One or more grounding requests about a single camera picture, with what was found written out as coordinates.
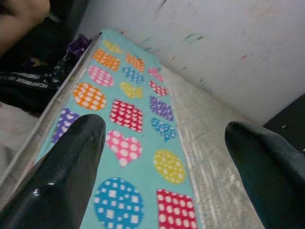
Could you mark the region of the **grey patterned mattress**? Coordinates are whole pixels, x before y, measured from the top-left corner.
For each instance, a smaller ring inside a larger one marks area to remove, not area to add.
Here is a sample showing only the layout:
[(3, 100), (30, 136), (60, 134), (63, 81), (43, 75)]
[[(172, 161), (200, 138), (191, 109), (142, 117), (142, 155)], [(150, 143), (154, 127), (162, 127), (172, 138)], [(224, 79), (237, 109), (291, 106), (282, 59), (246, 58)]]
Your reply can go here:
[[(0, 210), (35, 163), (47, 154), (38, 156), (43, 140), (99, 38), (85, 51), (40, 117), (12, 105), (0, 104), (0, 150), (3, 153), (0, 163), (9, 156), (12, 158), (0, 172)], [(161, 67), (205, 229), (262, 229), (224, 143), (227, 124), (241, 120), (241, 116), (181, 76)]]

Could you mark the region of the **purple cloth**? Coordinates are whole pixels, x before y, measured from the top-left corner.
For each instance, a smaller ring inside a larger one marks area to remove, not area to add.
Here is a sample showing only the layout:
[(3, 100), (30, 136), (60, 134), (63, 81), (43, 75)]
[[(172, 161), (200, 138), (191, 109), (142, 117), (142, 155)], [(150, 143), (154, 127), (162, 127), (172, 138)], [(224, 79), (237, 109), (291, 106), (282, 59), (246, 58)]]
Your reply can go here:
[(88, 39), (83, 34), (79, 34), (77, 39), (68, 44), (67, 51), (79, 59), (91, 43), (92, 39)]

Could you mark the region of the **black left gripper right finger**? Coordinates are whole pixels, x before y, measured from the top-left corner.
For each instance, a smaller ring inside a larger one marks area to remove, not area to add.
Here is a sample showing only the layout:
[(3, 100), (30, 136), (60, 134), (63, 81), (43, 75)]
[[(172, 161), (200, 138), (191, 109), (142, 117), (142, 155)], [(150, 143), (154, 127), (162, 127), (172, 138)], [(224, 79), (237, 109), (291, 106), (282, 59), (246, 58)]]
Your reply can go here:
[(305, 229), (305, 155), (281, 135), (231, 121), (227, 150), (265, 229)]

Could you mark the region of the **person in black shorts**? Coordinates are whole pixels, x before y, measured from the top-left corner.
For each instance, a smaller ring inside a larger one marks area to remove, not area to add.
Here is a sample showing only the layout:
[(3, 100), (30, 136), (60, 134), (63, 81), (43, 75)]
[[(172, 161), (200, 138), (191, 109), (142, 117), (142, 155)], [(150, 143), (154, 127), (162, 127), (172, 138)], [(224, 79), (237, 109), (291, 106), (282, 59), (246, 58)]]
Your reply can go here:
[(50, 0), (0, 0), (0, 57), (50, 11)]

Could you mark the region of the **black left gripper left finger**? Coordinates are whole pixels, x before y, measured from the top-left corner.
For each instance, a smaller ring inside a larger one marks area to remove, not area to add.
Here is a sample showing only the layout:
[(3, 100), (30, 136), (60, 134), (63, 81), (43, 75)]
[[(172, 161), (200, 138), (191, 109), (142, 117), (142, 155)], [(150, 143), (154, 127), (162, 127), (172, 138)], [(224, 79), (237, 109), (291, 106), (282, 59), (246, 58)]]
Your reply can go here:
[(80, 116), (0, 211), (0, 229), (80, 229), (97, 177), (106, 123)]

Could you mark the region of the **teal heart-print blanket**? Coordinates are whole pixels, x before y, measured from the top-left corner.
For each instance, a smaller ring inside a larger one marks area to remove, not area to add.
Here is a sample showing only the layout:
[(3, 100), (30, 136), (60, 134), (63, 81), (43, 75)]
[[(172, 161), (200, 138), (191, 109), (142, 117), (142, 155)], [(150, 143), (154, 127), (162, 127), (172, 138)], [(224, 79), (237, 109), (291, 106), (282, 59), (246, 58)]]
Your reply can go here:
[(112, 29), (60, 105), (39, 157), (96, 114), (106, 140), (80, 229), (205, 229), (158, 59)]

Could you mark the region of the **black printed bag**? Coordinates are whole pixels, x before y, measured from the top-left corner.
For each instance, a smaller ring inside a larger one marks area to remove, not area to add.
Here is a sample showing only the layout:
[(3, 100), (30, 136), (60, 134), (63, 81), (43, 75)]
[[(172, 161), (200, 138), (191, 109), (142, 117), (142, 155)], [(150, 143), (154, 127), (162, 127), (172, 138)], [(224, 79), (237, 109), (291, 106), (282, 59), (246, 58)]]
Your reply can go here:
[(72, 54), (65, 54), (46, 72), (0, 72), (0, 102), (29, 113), (42, 113), (76, 62)]

